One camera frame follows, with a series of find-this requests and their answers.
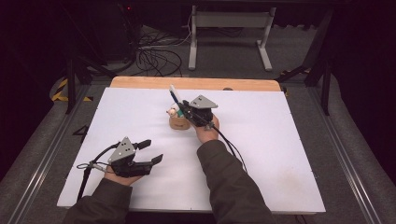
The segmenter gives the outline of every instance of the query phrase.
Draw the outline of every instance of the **gray carpet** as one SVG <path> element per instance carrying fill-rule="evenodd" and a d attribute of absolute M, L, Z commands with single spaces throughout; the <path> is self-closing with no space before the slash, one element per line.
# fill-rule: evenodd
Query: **gray carpet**
<path fill-rule="evenodd" d="M 225 37 L 209 31 L 200 33 L 195 71 L 188 70 L 189 45 L 187 43 L 167 49 L 174 50 L 183 59 L 181 73 L 184 77 L 273 79 L 278 77 L 282 70 L 290 70 L 301 65 L 315 30 L 303 31 L 301 28 L 292 27 L 272 29 L 267 51 L 274 67 L 273 72 L 263 70 L 260 54 L 255 47 L 255 40 L 260 39 L 261 34 L 262 30 L 253 29 L 244 30 L 237 38 Z M 117 66 L 120 65 L 112 64 L 110 68 Z M 127 76 L 138 71 L 133 65 L 122 74 Z M 323 122 L 322 112 L 317 109 L 315 100 L 309 94 L 309 89 L 302 83 L 304 77 L 305 75 L 294 77 L 282 86 L 287 87 L 289 91 L 287 100 L 290 111 L 312 169 L 318 176 L 318 188 L 327 210 L 323 214 L 304 216 L 306 223 L 366 223 L 357 198 L 334 153 L 334 145 Z M 86 94 L 93 96 L 93 101 L 82 102 L 79 106 L 70 127 L 66 130 L 60 150 L 22 223 L 62 222 L 66 210 L 56 207 L 56 203 L 64 186 L 65 177 L 77 156 L 81 139 L 81 136 L 75 136 L 73 132 L 90 124 L 103 90 L 109 83 L 108 77 L 94 78 Z M 66 107 L 67 102 L 55 103 L 0 183 L 0 198 L 2 199 L 0 220 L 2 223 L 11 217 L 31 176 L 60 127 Z M 367 188 L 367 194 L 372 199 L 382 223 L 396 223 L 396 188 L 381 169 L 349 116 L 334 79 L 329 109 L 334 127 L 361 176 L 361 181 Z M 277 223 L 298 223 L 295 216 L 276 215 L 275 218 Z"/>

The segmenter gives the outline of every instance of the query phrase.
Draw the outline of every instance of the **white board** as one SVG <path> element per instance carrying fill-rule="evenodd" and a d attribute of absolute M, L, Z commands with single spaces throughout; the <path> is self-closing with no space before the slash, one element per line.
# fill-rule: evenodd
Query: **white board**
<path fill-rule="evenodd" d="M 179 90 L 192 101 L 199 94 L 219 105 L 213 109 L 220 130 L 239 149 L 249 175 L 274 213 L 325 212 L 318 186 L 281 91 Z M 151 139 L 135 161 L 163 154 L 151 174 L 135 182 L 131 210 L 210 212 L 209 190 L 196 149 L 201 145 L 191 127 L 172 130 L 165 113 L 173 103 L 169 90 L 107 88 L 91 127 L 67 177 L 58 206 L 77 199 L 83 170 L 105 148 L 128 136 L 134 142 Z M 101 160 L 106 162 L 113 150 Z M 84 195 L 91 195 L 103 177 L 92 170 Z"/>

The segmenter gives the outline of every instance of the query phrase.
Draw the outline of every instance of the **person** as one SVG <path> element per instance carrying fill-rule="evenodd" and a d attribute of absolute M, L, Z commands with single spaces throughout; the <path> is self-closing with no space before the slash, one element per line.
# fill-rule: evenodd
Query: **person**
<path fill-rule="evenodd" d="M 219 129 L 216 116 L 213 122 Z M 202 143 L 197 156 L 206 175 L 217 223 L 275 223 L 260 189 L 241 162 L 227 151 L 219 134 L 214 129 L 192 126 Z M 142 176 L 124 178 L 113 174 L 111 167 L 106 169 L 92 196 L 83 197 L 67 211 L 64 224 L 125 222 L 132 194 L 130 186 Z"/>

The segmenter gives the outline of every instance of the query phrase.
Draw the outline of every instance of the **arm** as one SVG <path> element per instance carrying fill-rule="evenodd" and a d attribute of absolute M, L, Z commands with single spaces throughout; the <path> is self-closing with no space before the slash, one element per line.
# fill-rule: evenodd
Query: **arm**
<path fill-rule="evenodd" d="M 130 185 L 141 176 L 123 178 L 114 175 L 111 167 L 107 170 L 92 196 L 81 198 L 67 211 L 63 224 L 125 223 L 132 194 Z"/>
<path fill-rule="evenodd" d="M 213 117 L 219 129 L 219 120 Z M 195 127 L 203 143 L 197 150 L 199 161 L 210 189 L 210 204 L 219 224 L 275 223 L 265 205 L 260 189 L 243 170 L 241 162 L 227 151 L 219 134 L 211 129 Z"/>

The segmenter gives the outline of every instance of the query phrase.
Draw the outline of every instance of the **table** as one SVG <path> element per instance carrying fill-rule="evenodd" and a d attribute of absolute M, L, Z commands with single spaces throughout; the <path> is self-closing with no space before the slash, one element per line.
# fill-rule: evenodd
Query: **table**
<path fill-rule="evenodd" d="M 221 130 L 234 145 L 242 146 L 238 149 L 249 175 L 273 213 L 325 212 L 284 93 L 275 81 L 184 77 L 114 78 L 102 96 L 58 206 L 69 207 L 76 202 L 83 173 L 76 166 L 90 161 L 126 134 L 133 142 L 152 139 L 150 147 L 138 151 L 136 161 L 163 154 L 163 161 L 151 174 L 134 184 L 131 210 L 211 211 L 205 175 L 195 155 L 201 144 L 194 130 L 172 130 L 168 126 L 165 110 L 173 103 L 169 84 L 175 85 L 183 99 L 202 94 L 219 105 L 214 113 Z M 224 88 L 233 91 L 222 91 Z M 91 173 L 84 195 L 93 192 L 102 176 L 99 171 Z"/>

